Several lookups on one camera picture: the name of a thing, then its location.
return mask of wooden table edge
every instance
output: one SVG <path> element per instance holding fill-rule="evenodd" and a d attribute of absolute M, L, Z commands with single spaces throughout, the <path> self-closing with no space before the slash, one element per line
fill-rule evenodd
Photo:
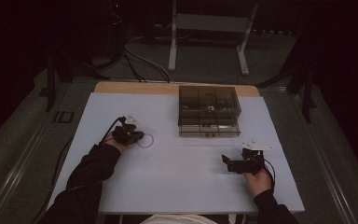
<path fill-rule="evenodd" d="M 255 86 L 250 85 L 220 85 L 202 83 L 157 83 L 157 82 L 112 82 L 102 81 L 97 83 L 94 92 L 98 93 L 135 93 L 135 94 L 178 94 L 179 86 L 225 86 L 234 87 L 238 96 L 260 96 Z"/>

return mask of wire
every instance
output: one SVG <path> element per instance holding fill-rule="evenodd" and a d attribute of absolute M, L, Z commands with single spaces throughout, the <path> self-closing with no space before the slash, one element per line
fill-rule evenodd
<path fill-rule="evenodd" d="M 115 139 L 115 138 L 108 138 L 108 139 L 104 140 L 104 141 L 101 142 L 101 143 L 103 144 L 103 143 L 105 143 L 105 142 L 107 142 L 107 141 L 109 141 L 109 140 L 112 140 L 112 139 Z"/>
<path fill-rule="evenodd" d="M 92 68 L 97 70 L 98 72 L 103 72 L 103 71 L 113 67 L 114 65 L 116 65 L 118 63 L 118 61 L 119 60 L 115 60 L 115 61 L 109 61 L 107 63 L 94 65 Z"/>
<path fill-rule="evenodd" d="M 48 197 L 46 198 L 45 202 L 43 203 L 43 206 L 39 209 L 39 211 L 37 212 L 36 216 L 34 217 L 32 223 L 36 223 L 36 221 L 40 218 L 40 216 L 42 215 L 42 212 L 43 210 L 45 210 L 46 206 L 48 205 L 48 201 L 50 200 L 51 198 L 51 195 L 53 193 L 53 186 L 55 185 L 56 181 L 57 181 L 57 173 L 58 173 L 58 170 L 59 170 L 59 166 L 60 166 L 60 163 L 62 160 L 64 160 L 62 158 L 63 156 L 63 152 L 68 148 L 69 144 L 74 140 L 74 137 L 70 138 L 66 143 L 65 145 L 63 146 L 61 152 L 60 152 L 60 156 L 58 158 L 58 161 L 56 163 L 56 166 L 54 168 L 54 176 L 53 176 L 53 179 L 51 181 L 51 184 L 50 184 L 50 189 L 48 190 Z"/>
<path fill-rule="evenodd" d="M 110 125 L 109 129 L 106 131 L 105 135 L 103 136 L 103 139 L 101 139 L 100 144 L 102 145 L 104 143 L 104 139 L 106 138 L 106 136 L 110 133 L 110 131 L 112 130 L 113 126 L 115 126 L 115 124 L 120 120 L 120 118 L 115 119 L 115 121 L 113 121 L 112 125 Z"/>
<path fill-rule="evenodd" d="M 97 182 L 92 183 L 92 184 L 80 185 L 80 186 L 73 187 L 71 189 L 66 189 L 63 192 L 61 192 L 57 197 L 62 196 L 63 194 L 67 194 L 67 193 L 70 193 L 72 191 L 78 190 L 78 189 L 84 189 L 84 188 L 92 187 L 92 186 L 102 184 L 102 183 L 103 183 L 103 181 L 100 180 L 100 181 L 97 181 Z"/>
<path fill-rule="evenodd" d="M 150 60 L 147 60 L 147 59 L 144 58 L 144 57 L 141 57 L 141 56 L 139 56 L 139 55 L 133 53 L 132 51 L 129 50 L 129 48 L 128 48 L 127 46 L 124 46 L 124 50 L 125 50 L 126 52 L 128 52 L 129 54 L 131 54 L 132 56 L 134 56 L 134 57 L 136 57 L 136 58 L 138 58 L 138 59 L 140 59 L 140 60 L 142 60 L 142 61 L 144 61 L 144 62 L 150 64 L 151 66 L 153 66 L 153 67 L 155 67 L 156 69 L 158 69 L 159 71 L 161 71 L 161 72 L 164 74 L 163 78 L 166 79 L 166 81 L 167 81 L 168 83 L 170 83 L 170 81 L 173 81 L 172 78 L 170 77 L 170 75 L 168 75 L 167 70 L 166 70 L 164 67 L 162 67 L 161 65 L 159 65 L 158 63 L 154 63 L 154 62 L 152 62 L 152 61 L 150 61 Z"/>
<path fill-rule="evenodd" d="M 133 67 L 132 63 L 130 62 L 129 57 L 128 57 L 127 54 L 126 54 L 126 51 L 123 51 L 123 54 L 122 54 L 122 55 L 123 55 L 123 57 L 127 60 L 127 62 L 129 63 L 129 67 L 130 67 L 132 73 L 133 73 L 133 74 L 135 75 L 135 77 L 139 80 L 139 82 L 142 82 L 142 80 L 143 80 L 144 82 L 146 82 L 146 79 L 145 79 L 144 77 L 140 76 L 140 75 L 136 72 L 135 68 Z"/>
<path fill-rule="evenodd" d="M 269 164 L 269 166 L 271 167 L 271 169 L 272 169 L 272 173 L 273 173 L 273 175 L 271 174 L 271 171 L 269 170 L 269 169 L 267 169 L 267 168 L 264 168 L 264 169 L 266 169 L 267 171 L 268 171 L 268 173 L 269 173 L 269 176 L 272 178 L 272 188 L 274 189 L 275 188 L 275 169 L 274 169 L 274 166 L 271 164 L 271 162 L 269 162 L 268 160 L 264 160 L 264 161 L 266 161 L 268 164 Z"/>
<path fill-rule="evenodd" d="M 137 60 L 134 60 L 134 59 L 131 59 L 131 58 L 130 58 L 130 60 L 133 61 L 133 62 L 136 62 L 136 63 L 141 63 L 141 64 L 145 64 L 145 65 L 149 65 L 149 66 L 154 67 L 154 66 L 151 65 L 150 63 L 146 63 L 146 62 L 144 62 L 144 61 L 137 61 Z M 157 70 L 158 70 L 159 74 L 160 74 L 164 79 L 166 79 L 166 78 L 165 78 L 165 75 L 163 74 L 163 72 L 160 71 L 159 69 L 157 69 Z"/>

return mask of black cable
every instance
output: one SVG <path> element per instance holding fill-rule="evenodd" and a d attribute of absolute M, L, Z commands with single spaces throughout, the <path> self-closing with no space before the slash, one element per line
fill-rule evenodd
<path fill-rule="evenodd" d="M 275 188 L 275 169 L 272 166 L 271 162 L 269 162 L 268 160 L 264 160 L 264 161 L 266 161 L 269 164 L 269 166 L 272 168 L 273 175 L 271 174 L 271 171 L 269 169 L 267 169 L 266 167 L 264 167 L 263 169 L 265 169 L 268 172 L 269 177 L 272 180 L 271 187 L 274 189 Z"/>
<path fill-rule="evenodd" d="M 129 67 L 130 67 L 132 73 L 133 73 L 133 74 L 135 75 L 135 77 L 139 80 L 139 82 L 142 82 L 142 80 L 143 80 L 144 82 L 146 82 L 146 79 L 145 79 L 144 77 L 140 76 L 140 75 L 136 72 L 135 68 L 133 67 L 132 63 L 130 62 L 129 57 L 128 57 L 127 54 L 126 54 L 126 51 L 123 51 L 123 54 L 122 54 L 122 55 L 123 55 L 123 57 L 127 60 L 127 62 L 129 63 Z"/>
<path fill-rule="evenodd" d="M 92 68 L 99 71 L 99 72 L 102 72 L 108 68 L 111 68 L 113 67 L 114 65 L 116 65 L 118 63 L 119 60 L 116 60 L 116 61 L 109 61 L 107 63 L 101 63 L 101 64 L 98 64 L 98 65 L 94 65 Z"/>
<path fill-rule="evenodd" d="M 112 125 L 110 125 L 109 129 L 106 131 L 105 135 L 103 136 L 103 139 L 101 139 L 100 144 L 101 145 L 105 139 L 105 137 L 110 133 L 110 131 L 112 130 L 113 126 L 115 126 L 115 124 L 120 120 L 120 118 L 115 119 L 115 121 L 113 121 Z"/>
<path fill-rule="evenodd" d="M 74 140 L 74 137 L 70 138 L 66 143 L 65 145 L 63 146 L 61 152 L 60 152 L 60 156 L 58 158 L 58 161 L 56 163 L 56 166 L 54 168 L 54 176 L 53 176 L 53 179 L 51 181 L 51 184 L 50 184 L 50 189 L 48 190 L 48 197 L 46 198 L 45 202 L 43 203 L 43 206 L 40 208 L 40 210 L 37 212 L 36 216 L 34 217 L 32 223 L 36 223 L 36 221 L 39 219 L 39 217 L 41 216 L 43 210 L 45 210 L 47 204 L 48 204 L 48 201 L 50 200 L 50 197 L 53 193 L 53 186 L 55 185 L 56 181 L 57 181 L 57 173 L 58 173 L 58 170 L 59 170 L 59 166 L 60 166 L 60 161 L 62 161 L 62 155 L 63 155 L 63 152 L 68 148 L 69 144 Z"/>
<path fill-rule="evenodd" d="M 66 189 L 63 192 L 61 192 L 59 195 L 57 195 L 57 197 L 62 196 L 62 195 L 67 194 L 67 193 L 70 193 L 70 192 L 73 192 L 75 190 L 89 188 L 89 187 L 92 187 L 92 186 L 95 186 L 95 185 L 98 185 L 98 184 L 102 184 L 102 183 L 103 183 L 103 181 L 100 180 L 100 181 L 97 181 L 97 182 L 92 183 L 92 184 L 80 185 L 80 186 L 73 187 L 71 189 Z"/>
<path fill-rule="evenodd" d="M 170 83 L 172 81 L 172 79 L 170 78 L 170 76 L 166 73 L 166 71 L 163 71 L 161 68 L 159 68 L 157 65 L 133 54 L 132 52 L 128 51 L 127 49 L 125 49 L 129 54 L 133 55 L 134 57 L 140 59 L 140 61 L 134 60 L 134 59 L 130 59 L 133 62 L 137 62 L 137 63 L 143 63 L 145 65 L 151 66 L 153 68 L 155 68 L 159 74 L 162 76 L 162 78 L 164 78 L 168 83 Z"/>

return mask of black sleeve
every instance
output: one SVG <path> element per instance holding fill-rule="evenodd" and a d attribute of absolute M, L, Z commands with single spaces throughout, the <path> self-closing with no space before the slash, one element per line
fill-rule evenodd
<path fill-rule="evenodd" d="M 66 190 L 60 193 L 39 223 L 94 224 L 102 193 L 121 153 L 107 144 L 94 146 L 71 173 Z"/>
<path fill-rule="evenodd" d="M 278 204 L 273 196 L 274 190 L 268 189 L 255 197 L 259 224 L 298 223 L 292 213 L 283 204 Z"/>

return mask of dark background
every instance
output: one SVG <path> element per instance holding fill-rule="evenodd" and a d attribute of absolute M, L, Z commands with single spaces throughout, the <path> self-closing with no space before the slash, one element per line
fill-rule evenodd
<path fill-rule="evenodd" d="M 171 22 L 171 1 L 109 2 L 119 3 L 115 10 L 123 20 L 151 38 L 156 35 L 154 24 Z M 205 13 L 238 14 L 219 7 L 216 0 L 204 2 L 210 3 L 203 6 Z M 239 2 L 229 1 L 227 6 Z M 200 10 L 195 5 L 183 1 L 178 10 Z M 77 1 L 76 7 L 67 0 L 0 1 L 0 126 L 33 89 L 34 77 L 46 67 L 45 50 L 51 43 L 80 61 L 104 53 L 88 35 L 112 32 L 111 11 L 105 6 L 103 0 Z M 260 34 L 272 30 L 298 35 L 282 71 L 304 60 L 318 64 L 314 84 L 321 87 L 358 158 L 358 1 L 264 1 L 254 28 Z"/>

